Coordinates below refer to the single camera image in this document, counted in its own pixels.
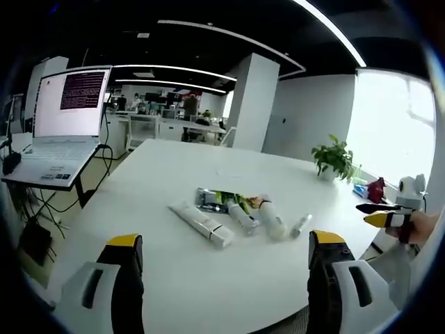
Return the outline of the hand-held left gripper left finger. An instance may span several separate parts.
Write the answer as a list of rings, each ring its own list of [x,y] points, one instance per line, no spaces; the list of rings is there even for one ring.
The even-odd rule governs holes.
[[[144,333],[143,238],[114,237],[61,287],[53,315],[68,333]]]

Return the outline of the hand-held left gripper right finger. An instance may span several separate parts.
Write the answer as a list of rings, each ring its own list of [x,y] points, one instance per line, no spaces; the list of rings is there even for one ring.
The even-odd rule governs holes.
[[[345,240],[309,233],[308,333],[375,333],[398,314],[387,282]]]

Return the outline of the person's right hand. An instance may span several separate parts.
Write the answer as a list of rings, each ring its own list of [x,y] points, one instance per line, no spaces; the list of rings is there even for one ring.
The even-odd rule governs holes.
[[[430,216],[424,212],[414,211],[410,216],[412,230],[410,232],[410,244],[424,244],[429,239],[439,220],[439,215]]]

